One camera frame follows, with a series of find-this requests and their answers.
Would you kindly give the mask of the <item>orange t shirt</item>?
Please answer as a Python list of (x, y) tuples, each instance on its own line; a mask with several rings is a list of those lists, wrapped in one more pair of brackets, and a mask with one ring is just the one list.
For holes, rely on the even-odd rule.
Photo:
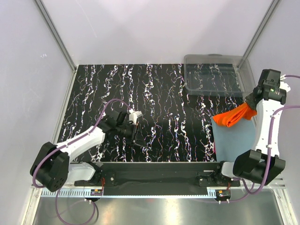
[(229, 128), (237, 124), (241, 119), (251, 120), (256, 115), (256, 110), (251, 109), (247, 103), (243, 103), (230, 111), (213, 116), (213, 120), (217, 125)]

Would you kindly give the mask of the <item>left aluminium corner post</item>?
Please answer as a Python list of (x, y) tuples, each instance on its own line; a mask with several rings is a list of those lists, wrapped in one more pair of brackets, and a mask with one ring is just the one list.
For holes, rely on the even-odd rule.
[(64, 59), (66, 60), (68, 66), (70, 67), (70, 69), (75, 72), (76, 71), (76, 64), (74, 63), (74, 61), (72, 60), (71, 55), (69, 54), (63, 40), (61, 39), (56, 26), (53, 22), (53, 20), (51, 19), (51, 16), (49, 14), (49, 12), (47, 11), (44, 3), (42, 0), (33, 0), (33, 2), (35, 3), (38, 11), (40, 12), (44, 22), (46, 23), (46, 26), (48, 27), (52, 37), (54, 38), (60, 52), (62, 53)]

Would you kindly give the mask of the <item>aluminium corner post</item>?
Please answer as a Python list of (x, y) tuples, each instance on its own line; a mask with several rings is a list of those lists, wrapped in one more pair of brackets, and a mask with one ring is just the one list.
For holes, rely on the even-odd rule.
[(265, 28), (267, 27), (269, 21), (271, 20), (272, 16), (274, 15), (275, 11), (277, 10), (278, 6), (280, 5), (281, 0), (272, 0), (269, 7), (267, 8), (261, 22), (259, 23), (253, 37), (251, 38), (244, 54), (243, 59), (239, 63), (239, 67), (243, 65), (245, 60), (248, 59), (252, 50), (254, 49), (255, 45), (257, 44), (258, 40), (260, 39), (262, 33), (264, 32)]
[(56, 26), (53, 22), (53, 20), (51, 19), (51, 16), (49, 14), (49, 12), (47, 11), (44, 3), (42, 0), (33, 0), (33, 2), (35, 3), (38, 11), (40, 12), (44, 22), (46, 23), (46, 26), (48, 27), (52, 37), (54, 38), (60, 52), (62, 53), (64, 59), (66, 60), (68, 66), (70, 67), (70, 69), (75, 72), (76, 71), (76, 64), (74, 63), (74, 61), (72, 60), (71, 55), (69, 54), (63, 40), (61, 39)]

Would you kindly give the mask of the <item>clear plastic bin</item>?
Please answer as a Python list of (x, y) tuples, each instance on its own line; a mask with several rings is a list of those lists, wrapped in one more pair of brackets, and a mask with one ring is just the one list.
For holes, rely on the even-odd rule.
[(184, 56), (186, 92), (193, 96), (244, 98), (256, 86), (247, 59), (220, 54)]

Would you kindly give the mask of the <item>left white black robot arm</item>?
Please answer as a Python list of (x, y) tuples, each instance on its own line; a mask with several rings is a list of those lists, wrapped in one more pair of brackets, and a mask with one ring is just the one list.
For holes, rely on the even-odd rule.
[(96, 126), (64, 142), (42, 145), (30, 169), (33, 184), (55, 192), (65, 184), (96, 186), (103, 180), (102, 169), (92, 162), (73, 163), (73, 160), (91, 148), (101, 145), (108, 138), (124, 138), (128, 145), (145, 147), (139, 118), (141, 111), (113, 111), (104, 116)]

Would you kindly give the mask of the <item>right aluminium corner post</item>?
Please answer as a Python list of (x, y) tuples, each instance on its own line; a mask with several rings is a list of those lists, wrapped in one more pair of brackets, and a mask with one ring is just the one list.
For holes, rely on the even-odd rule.
[(239, 67), (243, 65), (245, 60), (248, 59), (252, 50), (254, 49), (255, 45), (257, 44), (258, 40), (260, 39), (262, 33), (264, 32), (265, 28), (267, 27), (269, 21), (271, 20), (272, 16), (274, 15), (275, 11), (277, 10), (278, 6), (280, 5), (281, 0), (272, 0), (269, 7), (267, 8), (261, 22), (259, 23), (253, 37), (251, 38), (244, 54), (243, 59), (239, 63)]

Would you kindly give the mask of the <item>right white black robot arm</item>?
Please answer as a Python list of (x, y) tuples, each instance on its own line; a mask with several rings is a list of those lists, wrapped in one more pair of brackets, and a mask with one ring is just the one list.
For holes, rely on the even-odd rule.
[(284, 170), (285, 161), (279, 158), (278, 130), (281, 108), (291, 88), (281, 79), (280, 71), (264, 69), (258, 85), (246, 96), (246, 104), (257, 112), (253, 147), (234, 162), (224, 162), (221, 170), (213, 173), (215, 184), (223, 186), (236, 177), (263, 187)]

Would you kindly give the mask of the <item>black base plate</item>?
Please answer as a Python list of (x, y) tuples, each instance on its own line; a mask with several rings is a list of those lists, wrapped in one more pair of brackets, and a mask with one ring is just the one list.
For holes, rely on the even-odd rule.
[(221, 174), (222, 163), (217, 162), (154, 162), (91, 163), (96, 171), (90, 180), (75, 181), (75, 186), (115, 187), (124, 183), (188, 183), (201, 187), (238, 187), (233, 178)]

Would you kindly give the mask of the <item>folded light blue t shirt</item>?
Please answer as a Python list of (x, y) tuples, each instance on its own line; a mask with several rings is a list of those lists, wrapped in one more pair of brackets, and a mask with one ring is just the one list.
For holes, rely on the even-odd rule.
[(242, 153), (250, 150), (255, 141), (255, 126), (251, 120), (241, 119), (232, 127), (219, 126), (211, 118), (214, 148), (218, 162), (234, 162)]

